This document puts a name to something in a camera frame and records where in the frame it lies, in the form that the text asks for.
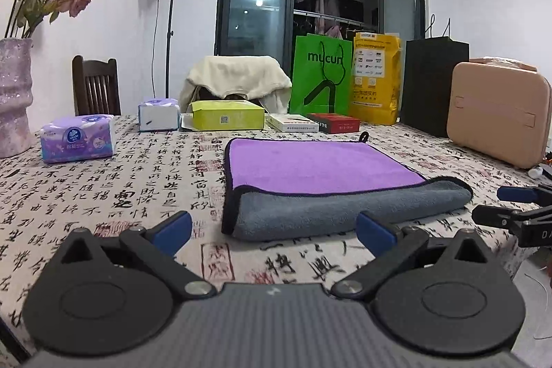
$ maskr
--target lamp stand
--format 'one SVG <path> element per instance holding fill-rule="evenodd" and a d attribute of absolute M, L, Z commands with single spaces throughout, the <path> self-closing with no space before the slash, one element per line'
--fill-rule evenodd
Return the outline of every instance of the lamp stand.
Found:
<path fill-rule="evenodd" d="M 165 67 L 165 98 L 169 98 L 169 62 L 170 62 L 170 39 L 174 35 L 174 32 L 171 30 L 172 25 L 172 8 L 175 0 L 170 0 L 169 7 L 169 27 L 167 32 L 167 64 Z"/>

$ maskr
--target yellow-green box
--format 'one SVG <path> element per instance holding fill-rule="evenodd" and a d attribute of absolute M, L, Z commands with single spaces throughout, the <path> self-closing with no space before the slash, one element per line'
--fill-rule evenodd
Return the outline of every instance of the yellow-green box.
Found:
<path fill-rule="evenodd" d="M 194 127 L 201 131 L 264 128 L 264 108 L 247 100 L 199 100 L 191 110 Z"/>

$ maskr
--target vase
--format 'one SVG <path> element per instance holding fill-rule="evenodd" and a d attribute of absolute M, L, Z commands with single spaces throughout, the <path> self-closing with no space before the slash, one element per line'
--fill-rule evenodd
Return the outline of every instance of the vase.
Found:
<path fill-rule="evenodd" d="M 0 158 L 32 146 L 27 107 L 31 93 L 32 39 L 0 39 Z"/>

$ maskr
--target green shopping bag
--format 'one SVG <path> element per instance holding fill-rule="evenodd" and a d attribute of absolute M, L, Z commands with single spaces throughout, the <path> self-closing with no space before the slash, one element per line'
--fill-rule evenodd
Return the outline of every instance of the green shopping bag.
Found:
<path fill-rule="evenodd" d="M 298 36 L 289 112 L 347 115 L 352 58 L 351 41 L 314 34 Z"/>

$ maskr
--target black circular disc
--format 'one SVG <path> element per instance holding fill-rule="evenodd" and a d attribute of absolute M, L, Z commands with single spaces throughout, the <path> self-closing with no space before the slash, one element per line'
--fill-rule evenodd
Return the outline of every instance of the black circular disc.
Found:
<path fill-rule="evenodd" d="M 525 305 L 505 272 L 463 276 L 433 266 L 388 280 L 376 294 L 374 312 L 408 345 L 430 354 L 469 356 L 512 344 Z"/>
<path fill-rule="evenodd" d="M 172 308 L 170 290 L 147 273 L 77 263 L 38 280 L 29 292 L 23 320 L 44 348 L 101 356 L 156 334 Z"/>

